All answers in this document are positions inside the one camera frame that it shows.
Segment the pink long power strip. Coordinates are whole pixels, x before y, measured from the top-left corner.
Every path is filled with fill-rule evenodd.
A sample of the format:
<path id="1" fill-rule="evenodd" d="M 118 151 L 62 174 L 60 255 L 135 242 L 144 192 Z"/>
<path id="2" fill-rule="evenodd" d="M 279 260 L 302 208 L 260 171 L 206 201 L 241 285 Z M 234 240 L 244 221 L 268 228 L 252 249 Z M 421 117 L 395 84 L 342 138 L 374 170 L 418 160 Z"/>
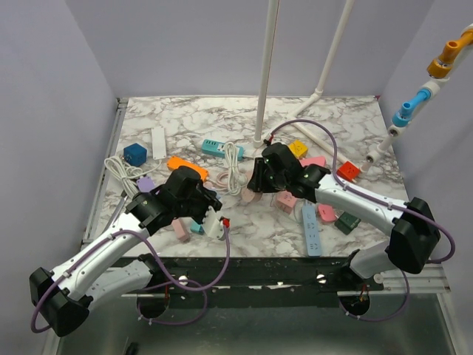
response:
<path id="1" fill-rule="evenodd" d="M 190 240 L 186 225 L 180 218 L 173 220 L 171 226 L 174 230 L 175 237 L 181 243 L 187 243 Z"/>

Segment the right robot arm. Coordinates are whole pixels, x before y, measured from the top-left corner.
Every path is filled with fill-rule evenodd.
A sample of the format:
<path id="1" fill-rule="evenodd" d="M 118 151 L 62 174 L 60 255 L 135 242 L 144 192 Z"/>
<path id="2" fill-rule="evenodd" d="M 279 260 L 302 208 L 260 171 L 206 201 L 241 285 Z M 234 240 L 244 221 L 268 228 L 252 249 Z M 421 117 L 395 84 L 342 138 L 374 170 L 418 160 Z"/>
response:
<path id="1" fill-rule="evenodd" d="M 255 159 L 247 187 L 263 194 L 290 192 L 298 199 L 332 206 L 388 236 L 388 241 L 356 250 L 348 257 L 340 271 L 340 281 L 350 290 L 384 271 L 398 268 L 409 274 L 419 274 L 440 239 L 429 205 L 424 200 L 415 197 L 405 203 L 353 188 L 323 166 L 303 166 L 282 143 L 267 146 Z"/>

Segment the red cube socket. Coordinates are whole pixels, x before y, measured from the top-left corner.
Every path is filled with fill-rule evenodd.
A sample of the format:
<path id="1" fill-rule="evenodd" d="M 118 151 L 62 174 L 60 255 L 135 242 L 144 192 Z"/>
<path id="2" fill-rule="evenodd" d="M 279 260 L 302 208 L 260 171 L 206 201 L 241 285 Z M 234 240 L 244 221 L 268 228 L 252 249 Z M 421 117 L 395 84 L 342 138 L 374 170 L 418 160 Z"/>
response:
<path id="1" fill-rule="evenodd" d="M 336 170 L 336 177 L 348 183 L 357 183 L 360 176 L 361 170 L 350 161 L 343 163 Z"/>

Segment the dark blue cube socket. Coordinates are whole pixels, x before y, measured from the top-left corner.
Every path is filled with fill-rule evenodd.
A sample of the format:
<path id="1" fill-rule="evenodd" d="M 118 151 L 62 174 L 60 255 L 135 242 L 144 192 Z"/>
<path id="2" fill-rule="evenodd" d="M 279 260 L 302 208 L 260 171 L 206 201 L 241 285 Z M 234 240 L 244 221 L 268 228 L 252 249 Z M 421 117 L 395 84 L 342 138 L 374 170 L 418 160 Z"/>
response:
<path id="1" fill-rule="evenodd" d="M 133 143 L 123 148 L 123 158 L 130 166 L 140 167 L 146 162 L 147 149 Z"/>

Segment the pink cube socket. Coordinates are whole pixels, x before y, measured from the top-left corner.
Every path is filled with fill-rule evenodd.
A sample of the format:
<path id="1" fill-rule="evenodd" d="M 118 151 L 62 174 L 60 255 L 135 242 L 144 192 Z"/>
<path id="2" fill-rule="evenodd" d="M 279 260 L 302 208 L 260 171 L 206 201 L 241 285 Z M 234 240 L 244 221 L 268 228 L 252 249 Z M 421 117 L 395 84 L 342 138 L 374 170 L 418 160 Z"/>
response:
<path id="1" fill-rule="evenodd" d="M 291 214 L 296 205 L 297 199 L 287 191 L 279 192 L 276 195 L 275 206 L 286 214 Z"/>

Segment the purple power strip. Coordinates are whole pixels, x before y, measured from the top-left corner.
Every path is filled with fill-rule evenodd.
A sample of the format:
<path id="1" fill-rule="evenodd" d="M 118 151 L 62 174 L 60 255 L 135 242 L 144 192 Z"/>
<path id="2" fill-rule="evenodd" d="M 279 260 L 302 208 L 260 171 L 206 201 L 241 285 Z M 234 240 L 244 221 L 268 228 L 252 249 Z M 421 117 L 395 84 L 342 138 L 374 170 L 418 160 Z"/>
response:
<path id="1" fill-rule="evenodd" d="M 143 176 L 137 179 L 137 188 L 140 192 L 150 192 L 155 188 L 155 184 L 149 176 Z"/>

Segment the white power strip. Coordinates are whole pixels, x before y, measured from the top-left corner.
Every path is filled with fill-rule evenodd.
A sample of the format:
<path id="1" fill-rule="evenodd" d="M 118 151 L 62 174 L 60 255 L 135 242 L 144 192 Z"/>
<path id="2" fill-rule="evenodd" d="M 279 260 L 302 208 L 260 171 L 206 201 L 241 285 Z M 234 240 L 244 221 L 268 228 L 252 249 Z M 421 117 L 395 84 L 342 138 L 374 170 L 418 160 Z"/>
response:
<path id="1" fill-rule="evenodd" d="M 152 137 L 152 157 L 154 160 L 162 160 L 167 156 L 166 151 L 166 134 L 161 126 L 157 126 L 151 130 Z"/>

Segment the teal small plug adapter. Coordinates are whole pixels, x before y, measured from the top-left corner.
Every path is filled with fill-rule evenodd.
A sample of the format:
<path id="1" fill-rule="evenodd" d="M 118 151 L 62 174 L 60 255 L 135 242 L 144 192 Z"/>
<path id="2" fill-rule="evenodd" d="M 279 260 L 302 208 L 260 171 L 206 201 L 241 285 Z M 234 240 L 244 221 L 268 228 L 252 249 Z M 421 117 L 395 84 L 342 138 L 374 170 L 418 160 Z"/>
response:
<path id="1" fill-rule="evenodd" d="M 192 233 L 196 233 L 196 234 L 204 234 L 204 229 L 203 227 L 199 224 L 199 223 L 195 223 L 193 222 L 190 226 L 190 230 Z"/>

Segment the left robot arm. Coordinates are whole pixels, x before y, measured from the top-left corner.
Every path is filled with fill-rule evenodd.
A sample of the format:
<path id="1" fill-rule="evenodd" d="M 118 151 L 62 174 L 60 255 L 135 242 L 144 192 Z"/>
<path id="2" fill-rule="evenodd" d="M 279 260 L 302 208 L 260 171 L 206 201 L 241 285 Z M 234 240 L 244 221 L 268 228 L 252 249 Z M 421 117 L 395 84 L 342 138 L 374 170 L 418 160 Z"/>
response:
<path id="1" fill-rule="evenodd" d="M 206 235 L 228 239 L 229 220 L 222 216 L 217 193 L 203 185 L 188 167 L 174 170 L 168 180 L 149 192 L 138 192 L 125 211 L 84 250 L 52 270 L 37 268 L 29 278 L 35 307 L 30 328 L 39 334 L 53 330 L 59 337 L 80 327 L 101 302 L 144 288 L 163 286 L 161 270 L 141 261 L 109 273 L 126 252 L 181 217 L 200 224 Z"/>

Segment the light blue power strip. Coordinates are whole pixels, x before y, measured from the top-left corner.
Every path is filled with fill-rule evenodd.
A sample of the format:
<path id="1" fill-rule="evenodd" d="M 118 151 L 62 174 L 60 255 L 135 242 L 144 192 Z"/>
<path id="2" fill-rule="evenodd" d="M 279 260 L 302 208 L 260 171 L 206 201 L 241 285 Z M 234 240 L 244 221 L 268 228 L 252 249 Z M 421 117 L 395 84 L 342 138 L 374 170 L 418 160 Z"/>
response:
<path id="1" fill-rule="evenodd" d="M 316 218 L 314 206 L 304 204 L 302 207 L 302 225 L 306 242 L 307 255 L 309 257 L 322 256 L 321 241 L 319 236 L 319 225 Z"/>

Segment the pink triangular socket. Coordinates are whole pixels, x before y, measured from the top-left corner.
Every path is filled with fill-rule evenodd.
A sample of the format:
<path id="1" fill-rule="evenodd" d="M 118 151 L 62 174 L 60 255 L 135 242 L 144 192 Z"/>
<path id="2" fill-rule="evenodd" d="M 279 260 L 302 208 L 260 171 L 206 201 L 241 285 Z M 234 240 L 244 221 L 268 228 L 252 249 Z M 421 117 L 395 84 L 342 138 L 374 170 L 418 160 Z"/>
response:
<path id="1" fill-rule="evenodd" d="M 326 166 L 326 158 L 324 156 L 304 158 L 304 159 L 300 160 L 300 163 L 303 167 L 309 166 L 311 164 L 315 164 L 317 166 L 325 167 Z"/>

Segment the dark green cube socket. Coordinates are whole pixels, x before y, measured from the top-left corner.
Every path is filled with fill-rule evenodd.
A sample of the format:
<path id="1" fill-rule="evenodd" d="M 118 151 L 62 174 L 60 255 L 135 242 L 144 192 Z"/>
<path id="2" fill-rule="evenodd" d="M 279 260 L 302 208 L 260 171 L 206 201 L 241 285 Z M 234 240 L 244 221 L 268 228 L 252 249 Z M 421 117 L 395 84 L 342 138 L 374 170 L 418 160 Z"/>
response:
<path id="1" fill-rule="evenodd" d="M 343 212 L 335 221 L 334 226 L 345 235 L 349 235 L 356 229 L 361 220 L 352 214 Z"/>

